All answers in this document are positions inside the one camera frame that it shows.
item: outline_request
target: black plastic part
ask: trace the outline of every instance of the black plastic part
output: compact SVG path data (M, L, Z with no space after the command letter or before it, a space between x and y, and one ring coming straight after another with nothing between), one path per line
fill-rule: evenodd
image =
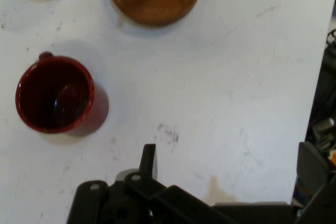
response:
M146 144L143 148L139 172L156 179L157 171L155 144Z
M229 204L214 206L217 211L239 223L287 224L294 223L300 207L282 203Z
M310 142L299 144L297 173L307 189L315 194L333 177L335 166Z
M108 195L109 200L103 204L100 212L99 224L149 223L147 206L129 196L123 181L110 186Z
M125 183L164 223L238 224L177 186L166 188L141 173L128 175Z
M312 198L295 224L335 223L336 176Z
M96 224L107 197L108 184L96 180L81 184L75 193L67 224Z

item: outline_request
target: screw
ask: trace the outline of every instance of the screw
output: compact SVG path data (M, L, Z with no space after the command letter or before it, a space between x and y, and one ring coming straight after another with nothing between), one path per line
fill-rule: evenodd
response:
M97 190L97 189L99 189L99 187L100 187L99 184L92 184L92 185L90 186L90 190Z
M137 180L140 180L140 179L141 179L140 175L133 175L132 176L132 180L134 180L134 181L137 181Z

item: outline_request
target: table surface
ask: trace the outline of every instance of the table surface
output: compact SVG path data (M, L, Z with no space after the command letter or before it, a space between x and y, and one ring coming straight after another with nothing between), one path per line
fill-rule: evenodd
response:
M0 0L0 223L65 222L79 184L112 184L146 143L160 182L209 204L289 202L333 3L198 0L153 29L111 0ZM20 120L16 85L44 50L78 59L104 89L96 132L46 135Z

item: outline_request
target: red mug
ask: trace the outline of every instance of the red mug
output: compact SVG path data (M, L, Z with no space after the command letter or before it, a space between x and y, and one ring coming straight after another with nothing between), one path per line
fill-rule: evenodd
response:
M16 109L24 123L36 131L66 132L89 114L94 88L89 71L81 63L44 52L18 83Z

